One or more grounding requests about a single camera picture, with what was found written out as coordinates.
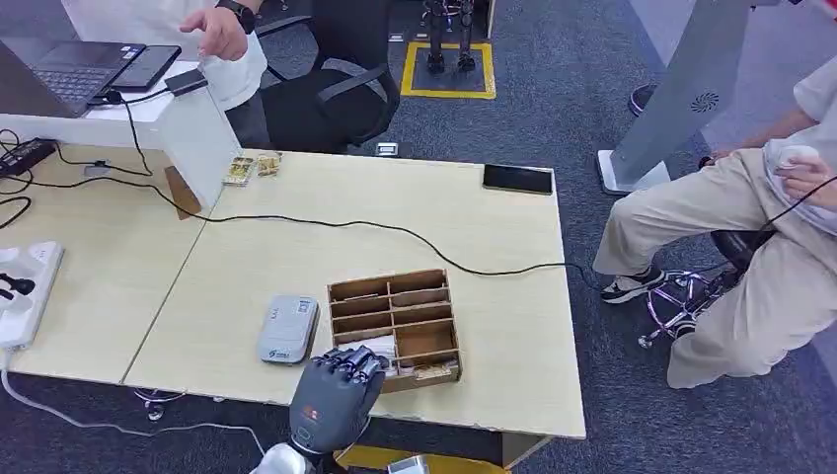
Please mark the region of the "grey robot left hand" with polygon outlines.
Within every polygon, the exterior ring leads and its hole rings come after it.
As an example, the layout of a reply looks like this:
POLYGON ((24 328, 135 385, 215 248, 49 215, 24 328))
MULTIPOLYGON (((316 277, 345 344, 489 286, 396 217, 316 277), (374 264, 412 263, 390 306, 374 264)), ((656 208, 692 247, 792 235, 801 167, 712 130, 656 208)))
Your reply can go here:
POLYGON ((362 435, 390 362, 367 346, 333 348, 304 367, 289 407, 290 443, 307 456, 344 450, 362 435))

